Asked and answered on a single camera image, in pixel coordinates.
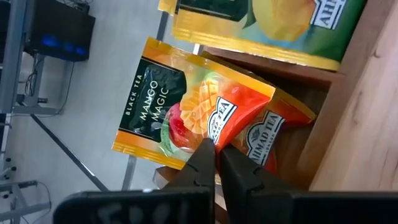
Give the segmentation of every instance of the orange packaging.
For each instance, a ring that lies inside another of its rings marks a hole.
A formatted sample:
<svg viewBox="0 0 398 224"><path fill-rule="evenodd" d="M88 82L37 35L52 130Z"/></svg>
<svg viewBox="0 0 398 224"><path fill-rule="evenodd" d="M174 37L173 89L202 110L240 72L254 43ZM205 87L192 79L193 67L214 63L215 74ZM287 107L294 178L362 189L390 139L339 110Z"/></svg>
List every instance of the orange packaging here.
<svg viewBox="0 0 398 224"><path fill-rule="evenodd" d="M252 72L225 62L208 52L204 51L201 56L270 84ZM256 163L276 173L275 152L271 149L278 132L284 128L310 124L316 117L315 113L299 100L280 88L276 88L271 102L263 107L262 111L231 143Z"/></svg>
<svg viewBox="0 0 398 224"><path fill-rule="evenodd" d="M113 149L181 169L203 138L211 138L219 152L274 92L273 86L149 38Z"/></svg>

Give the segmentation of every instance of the mango magic tea packet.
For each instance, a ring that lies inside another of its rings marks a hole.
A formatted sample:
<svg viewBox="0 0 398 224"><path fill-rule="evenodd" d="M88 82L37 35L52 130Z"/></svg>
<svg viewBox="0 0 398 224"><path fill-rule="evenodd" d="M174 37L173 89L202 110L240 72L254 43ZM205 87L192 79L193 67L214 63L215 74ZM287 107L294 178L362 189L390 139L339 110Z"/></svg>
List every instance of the mango magic tea packet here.
<svg viewBox="0 0 398 224"><path fill-rule="evenodd" d="M228 63L207 51L202 57L220 63L247 76L273 85L265 79ZM274 141L281 129L305 126L317 116L305 104L276 87L271 102L231 141L231 144L245 153L254 162L264 166L269 172L276 173L275 150L272 150Z"/></svg>
<svg viewBox="0 0 398 224"><path fill-rule="evenodd" d="M219 152L274 92L273 86L149 38L113 149L181 169L203 138L212 139Z"/></svg>
<svg viewBox="0 0 398 224"><path fill-rule="evenodd" d="M160 0L180 40L338 70L365 0Z"/></svg>

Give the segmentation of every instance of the grey floor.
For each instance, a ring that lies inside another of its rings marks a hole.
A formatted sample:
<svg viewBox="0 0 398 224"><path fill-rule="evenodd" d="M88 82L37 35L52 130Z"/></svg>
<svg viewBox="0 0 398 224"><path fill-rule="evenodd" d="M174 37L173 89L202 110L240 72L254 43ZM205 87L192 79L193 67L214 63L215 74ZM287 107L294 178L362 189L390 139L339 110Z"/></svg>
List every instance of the grey floor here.
<svg viewBox="0 0 398 224"><path fill-rule="evenodd" d="M113 152L111 146L146 38L157 34L158 1L94 0L90 59L75 64L63 114L41 118L111 190L121 189L128 160L128 155ZM174 40L170 28L169 22L165 42L192 51L193 44ZM50 106L61 107L65 102L71 68L71 63L46 58L40 97L48 97ZM31 69L32 59L24 55L22 76ZM11 124L6 150L17 166L14 181L43 182L49 187L53 208L72 193L98 190L30 117L12 117ZM131 188L156 188L152 176L158 166L139 159ZM48 200L41 186L26 193L30 203ZM26 219L32 223L42 214ZM51 223L51 219L52 212L36 223Z"/></svg>

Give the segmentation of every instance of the ahmad tea logo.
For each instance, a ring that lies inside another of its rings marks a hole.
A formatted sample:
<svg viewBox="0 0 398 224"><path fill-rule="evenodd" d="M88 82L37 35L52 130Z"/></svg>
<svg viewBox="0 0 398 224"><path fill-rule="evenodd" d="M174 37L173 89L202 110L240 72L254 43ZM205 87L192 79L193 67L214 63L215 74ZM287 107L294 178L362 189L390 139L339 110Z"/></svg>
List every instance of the ahmad tea logo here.
<svg viewBox="0 0 398 224"><path fill-rule="evenodd" d="M269 151L275 137L285 119L271 111L267 111L264 120L252 125L246 136L249 151L248 157L259 165L267 161Z"/></svg>
<svg viewBox="0 0 398 224"><path fill-rule="evenodd" d="M314 0L317 7L311 24L327 29L336 29L347 0Z"/></svg>
<svg viewBox="0 0 398 224"><path fill-rule="evenodd" d="M227 100L221 97L217 98L216 109L210 115L210 119L207 124L208 137L212 139L215 144L218 142L224 126L232 117L236 108L238 108L236 105Z"/></svg>

